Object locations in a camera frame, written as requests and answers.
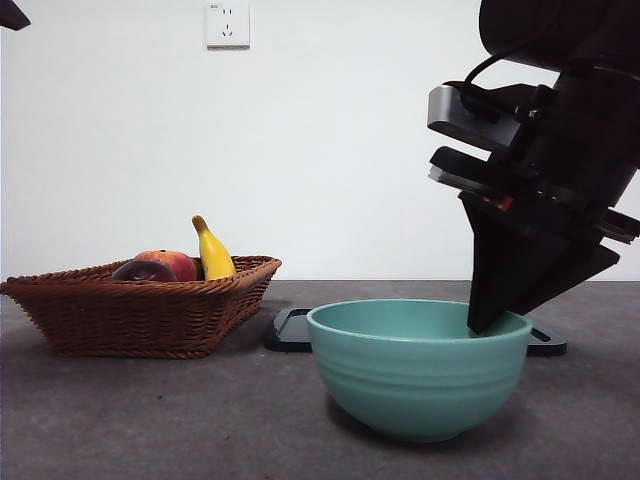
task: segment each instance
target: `wall outlet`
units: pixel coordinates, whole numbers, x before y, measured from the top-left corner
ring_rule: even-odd
[[[249,0],[220,0],[205,7],[208,49],[249,48]]]

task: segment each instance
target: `yellow banana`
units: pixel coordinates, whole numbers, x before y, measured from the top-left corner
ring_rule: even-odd
[[[204,270],[205,280],[229,277],[236,273],[233,260],[224,244],[209,230],[200,215],[194,215],[191,222],[198,232],[200,260]]]

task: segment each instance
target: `black object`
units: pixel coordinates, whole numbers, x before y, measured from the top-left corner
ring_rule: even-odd
[[[280,310],[264,334],[264,346],[277,352],[310,352],[307,313],[310,308]]]
[[[446,98],[468,118],[448,121],[459,109],[445,108],[429,124],[491,152],[483,161],[444,147],[431,159],[432,176],[462,190],[474,232],[474,331],[617,263],[604,237],[631,243],[640,235],[640,222],[611,210],[640,167],[638,24],[637,0],[483,0],[481,39],[493,56],[465,81],[444,84],[459,92]],[[560,76],[553,88],[471,83],[502,58]],[[441,104],[430,101],[430,117]],[[513,122],[509,136],[496,127]]]
[[[310,308],[280,310],[264,333],[264,346],[276,352],[311,352],[306,315]],[[558,356],[567,352],[567,341],[557,334],[534,327],[527,355]]]
[[[0,0],[0,26],[20,30],[28,25],[31,25],[31,21],[15,3],[11,0]]]

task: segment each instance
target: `table surface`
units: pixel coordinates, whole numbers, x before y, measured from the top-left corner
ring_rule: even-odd
[[[356,298],[466,300],[468,282],[273,281],[198,360],[57,358],[2,303],[7,480],[640,478],[640,283],[589,282],[532,312],[569,339],[528,357],[484,424],[440,444],[387,439],[327,394],[311,354],[264,348],[276,314]]]

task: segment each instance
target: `teal bowl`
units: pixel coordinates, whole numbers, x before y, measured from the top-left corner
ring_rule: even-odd
[[[465,303],[369,299],[307,314],[313,357],[329,393],[379,433],[414,442],[455,437],[495,414],[513,392],[531,323],[505,313],[467,327]]]

